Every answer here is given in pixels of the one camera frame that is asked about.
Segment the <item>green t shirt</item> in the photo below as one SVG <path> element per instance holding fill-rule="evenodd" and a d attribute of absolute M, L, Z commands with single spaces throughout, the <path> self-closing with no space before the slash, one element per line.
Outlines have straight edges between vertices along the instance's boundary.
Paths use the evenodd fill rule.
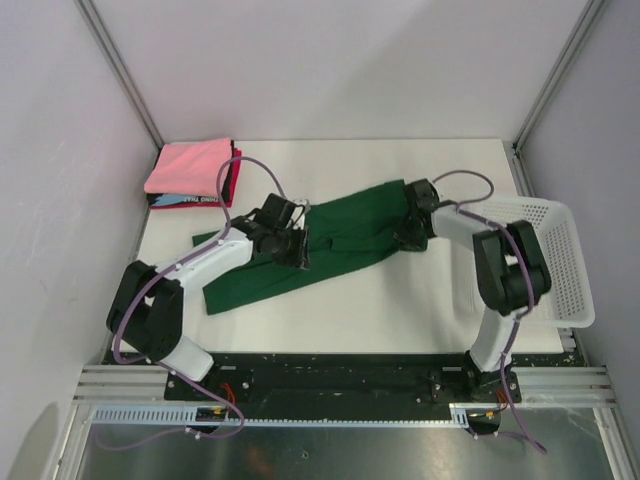
<path fill-rule="evenodd" d="M 203 288 L 205 311 L 221 314 L 380 263 L 398 252 L 424 252 L 428 240 L 404 238 L 410 206 L 402 180 L 311 207 L 310 268 L 280 266 L 260 256 Z"/>

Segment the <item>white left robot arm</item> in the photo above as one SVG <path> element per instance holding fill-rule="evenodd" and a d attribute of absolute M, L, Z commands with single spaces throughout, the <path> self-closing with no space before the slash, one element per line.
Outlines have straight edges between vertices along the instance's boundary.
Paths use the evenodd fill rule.
<path fill-rule="evenodd" d="M 214 359 L 183 331 L 185 298 L 224 274 L 259 257 L 307 270 L 309 228 L 307 200 L 270 194 L 246 215 L 225 215 L 223 228 L 184 256 L 159 265 L 137 260 L 121 278 L 106 326 L 114 335 L 112 351 L 122 342 L 145 360 L 186 377 L 197 398 L 214 397 L 221 387 Z"/>

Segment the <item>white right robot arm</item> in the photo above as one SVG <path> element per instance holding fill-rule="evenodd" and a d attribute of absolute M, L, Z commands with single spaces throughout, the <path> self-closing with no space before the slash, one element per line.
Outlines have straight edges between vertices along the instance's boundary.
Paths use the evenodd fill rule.
<path fill-rule="evenodd" d="M 408 213 L 396 229 L 401 247 L 418 251 L 434 238 L 473 254 L 479 295 L 485 305 L 481 326 L 462 365 L 461 388 L 473 401 L 493 394 L 506 378 L 521 320 L 552 286 L 551 275 L 530 222 L 505 225 L 442 201 L 426 179 L 403 187 Z"/>

